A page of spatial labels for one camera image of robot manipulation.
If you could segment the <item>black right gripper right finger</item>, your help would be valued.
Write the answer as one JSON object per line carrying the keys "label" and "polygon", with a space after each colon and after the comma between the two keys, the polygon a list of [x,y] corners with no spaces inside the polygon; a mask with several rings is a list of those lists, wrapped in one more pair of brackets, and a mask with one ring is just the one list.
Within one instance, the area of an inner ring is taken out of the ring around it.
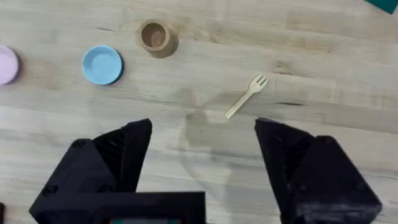
{"label": "black right gripper right finger", "polygon": [[381,201],[335,138],[266,118],[254,129],[282,223],[368,224],[380,214]]}

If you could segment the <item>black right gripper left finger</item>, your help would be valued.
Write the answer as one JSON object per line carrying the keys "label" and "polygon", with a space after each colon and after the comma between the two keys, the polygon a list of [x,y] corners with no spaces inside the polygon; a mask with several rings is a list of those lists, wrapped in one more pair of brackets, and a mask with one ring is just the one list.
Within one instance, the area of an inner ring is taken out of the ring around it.
{"label": "black right gripper left finger", "polygon": [[152,135],[149,119],[72,142],[29,209],[37,223],[94,223],[100,207],[136,192]]}

